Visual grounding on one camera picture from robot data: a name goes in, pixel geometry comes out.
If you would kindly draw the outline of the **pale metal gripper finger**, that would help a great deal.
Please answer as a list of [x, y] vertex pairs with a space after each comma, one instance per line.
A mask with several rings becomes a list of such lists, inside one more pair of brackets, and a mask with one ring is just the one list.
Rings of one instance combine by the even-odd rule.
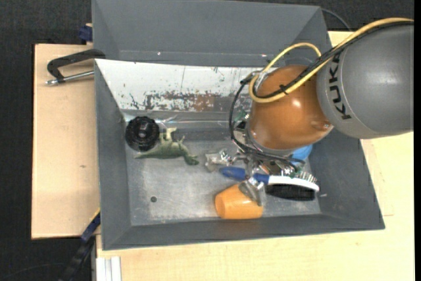
[[250, 200], [255, 200], [255, 187], [248, 181], [243, 181], [239, 184], [239, 190]]
[[264, 183], [259, 182], [256, 185], [252, 185], [251, 188], [252, 200], [257, 203], [259, 207], [264, 206]]

